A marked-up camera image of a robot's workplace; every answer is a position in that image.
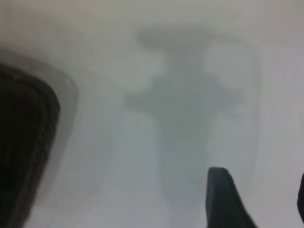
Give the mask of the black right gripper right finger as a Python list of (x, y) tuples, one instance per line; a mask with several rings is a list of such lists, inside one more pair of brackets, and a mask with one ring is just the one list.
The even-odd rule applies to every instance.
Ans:
[(304, 218), (304, 174), (302, 175), (300, 188), (298, 192), (297, 208), (300, 217)]

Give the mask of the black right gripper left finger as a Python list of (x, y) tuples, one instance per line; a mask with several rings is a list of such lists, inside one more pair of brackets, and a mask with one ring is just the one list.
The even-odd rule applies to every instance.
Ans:
[(210, 167), (208, 170), (205, 209), (208, 228), (256, 227), (225, 168)]

